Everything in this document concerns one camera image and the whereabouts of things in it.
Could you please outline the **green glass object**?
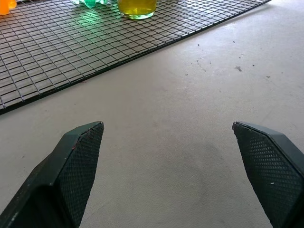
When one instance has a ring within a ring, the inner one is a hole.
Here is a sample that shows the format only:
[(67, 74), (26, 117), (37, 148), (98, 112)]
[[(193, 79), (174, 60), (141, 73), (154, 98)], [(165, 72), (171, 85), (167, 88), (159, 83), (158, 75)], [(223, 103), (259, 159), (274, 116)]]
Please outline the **green glass object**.
[(89, 8), (93, 8), (96, 4), (106, 4), (108, 0), (71, 0), (75, 4), (83, 3)]

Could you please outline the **yellow liquid glass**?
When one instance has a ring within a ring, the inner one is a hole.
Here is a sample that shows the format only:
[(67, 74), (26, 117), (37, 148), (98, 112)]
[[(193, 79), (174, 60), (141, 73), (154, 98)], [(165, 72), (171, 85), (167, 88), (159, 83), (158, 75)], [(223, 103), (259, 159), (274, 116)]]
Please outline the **yellow liquid glass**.
[(147, 19), (154, 15), (157, 0), (117, 0), (119, 12), (129, 19)]

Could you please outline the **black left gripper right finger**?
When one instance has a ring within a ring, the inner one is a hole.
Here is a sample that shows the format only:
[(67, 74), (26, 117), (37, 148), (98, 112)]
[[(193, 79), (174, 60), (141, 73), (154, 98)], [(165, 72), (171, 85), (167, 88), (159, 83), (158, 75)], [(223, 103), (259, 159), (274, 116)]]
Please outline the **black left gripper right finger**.
[(235, 121), (253, 190), (273, 228), (304, 228), (304, 153), (283, 133)]

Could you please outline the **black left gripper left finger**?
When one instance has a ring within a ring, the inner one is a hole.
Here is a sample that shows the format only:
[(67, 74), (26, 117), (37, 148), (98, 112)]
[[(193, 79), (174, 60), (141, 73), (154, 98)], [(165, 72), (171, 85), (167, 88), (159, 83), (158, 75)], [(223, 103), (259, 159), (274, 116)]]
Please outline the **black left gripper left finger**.
[(79, 228), (103, 132), (103, 122), (92, 122), (65, 133), (0, 214), (0, 228)]

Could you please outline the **orange object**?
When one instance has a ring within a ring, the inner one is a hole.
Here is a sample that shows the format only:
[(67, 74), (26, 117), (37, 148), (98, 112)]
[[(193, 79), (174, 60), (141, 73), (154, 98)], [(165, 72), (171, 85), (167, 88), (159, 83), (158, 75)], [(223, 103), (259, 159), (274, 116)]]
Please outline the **orange object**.
[(0, 15), (9, 14), (11, 9), (16, 8), (16, 0), (0, 0)]

